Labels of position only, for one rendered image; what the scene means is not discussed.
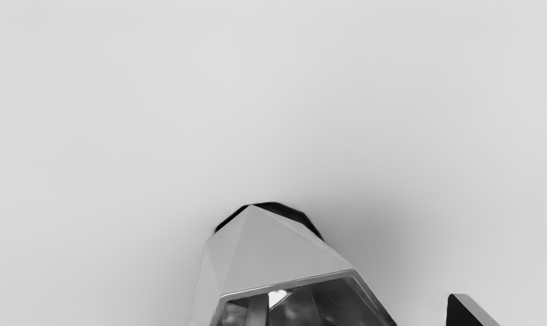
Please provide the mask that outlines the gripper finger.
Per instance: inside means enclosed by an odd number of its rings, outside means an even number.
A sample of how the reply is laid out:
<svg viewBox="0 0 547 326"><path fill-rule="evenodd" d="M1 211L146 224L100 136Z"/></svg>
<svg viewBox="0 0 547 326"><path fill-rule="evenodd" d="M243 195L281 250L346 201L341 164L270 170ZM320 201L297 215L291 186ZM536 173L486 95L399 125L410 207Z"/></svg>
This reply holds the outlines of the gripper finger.
<svg viewBox="0 0 547 326"><path fill-rule="evenodd" d="M447 299L446 326L500 326L482 306L464 293Z"/></svg>

